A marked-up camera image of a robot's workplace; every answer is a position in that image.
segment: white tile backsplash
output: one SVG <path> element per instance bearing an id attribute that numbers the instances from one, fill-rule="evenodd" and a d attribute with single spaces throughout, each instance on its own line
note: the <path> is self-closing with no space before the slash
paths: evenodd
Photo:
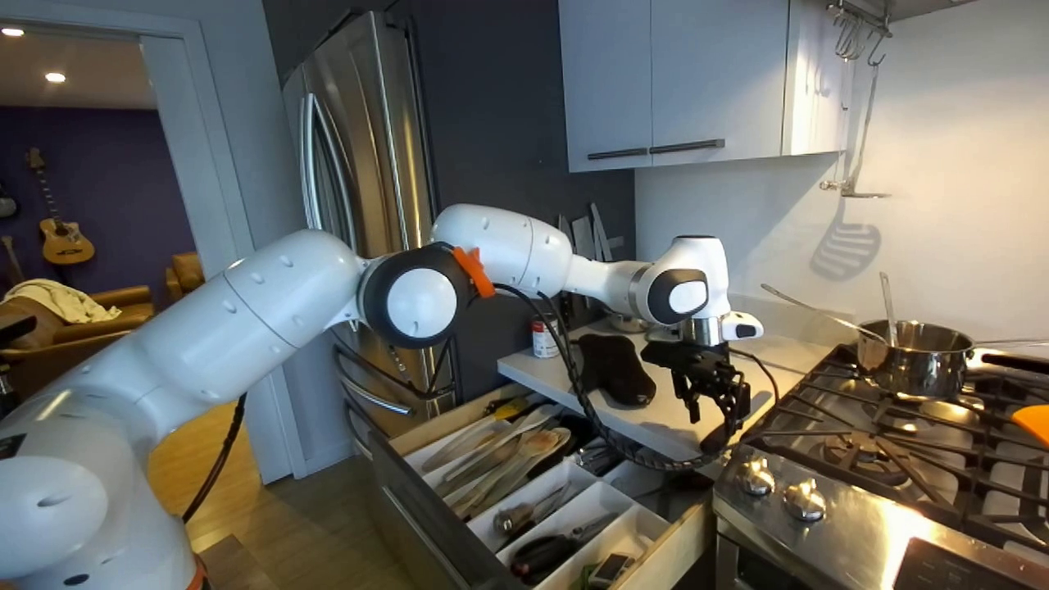
<path id="1" fill-rule="evenodd" d="M 835 157 L 638 169 L 638 257 L 719 231 L 737 295 L 773 282 L 882 318 L 887 271 L 899 313 L 978 340 L 1049 337 L 1044 29 L 1044 0 L 978 0 L 890 27 L 859 177 L 885 199 L 819 187 L 838 180 Z"/>

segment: guitar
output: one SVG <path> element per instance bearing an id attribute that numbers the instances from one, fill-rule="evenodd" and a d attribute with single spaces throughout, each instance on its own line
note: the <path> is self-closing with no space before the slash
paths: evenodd
<path id="1" fill-rule="evenodd" d="M 77 229 L 77 223 L 70 223 L 54 214 L 54 198 L 51 187 L 47 180 L 47 164 L 43 164 L 43 150 L 31 147 L 27 154 L 27 164 L 40 185 L 43 192 L 43 207 L 47 217 L 40 218 L 40 231 L 43 231 L 43 259 L 51 264 L 83 264 L 89 259 L 94 259 L 94 242 Z"/>

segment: ceiling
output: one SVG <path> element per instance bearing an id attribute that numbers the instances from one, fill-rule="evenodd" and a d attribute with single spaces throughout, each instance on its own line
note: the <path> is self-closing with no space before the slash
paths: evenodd
<path id="1" fill-rule="evenodd" d="M 0 37 L 0 73 L 0 109 L 155 109 L 133 37 L 27 27 Z"/>

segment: stove burner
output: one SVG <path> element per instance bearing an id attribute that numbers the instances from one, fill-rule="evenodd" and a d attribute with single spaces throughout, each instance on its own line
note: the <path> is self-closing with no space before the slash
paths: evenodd
<path id="1" fill-rule="evenodd" d="M 865 436 L 821 440 L 819 454 L 862 482 L 890 488 L 908 482 L 908 472 L 876 440 Z"/>

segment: pot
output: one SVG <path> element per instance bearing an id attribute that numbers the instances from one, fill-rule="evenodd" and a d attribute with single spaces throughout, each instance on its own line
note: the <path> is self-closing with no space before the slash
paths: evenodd
<path id="1" fill-rule="evenodd" d="M 885 390 L 956 400 L 968 376 L 968 352 L 972 340 L 960 331 L 927 322 L 862 323 L 855 363 Z"/>

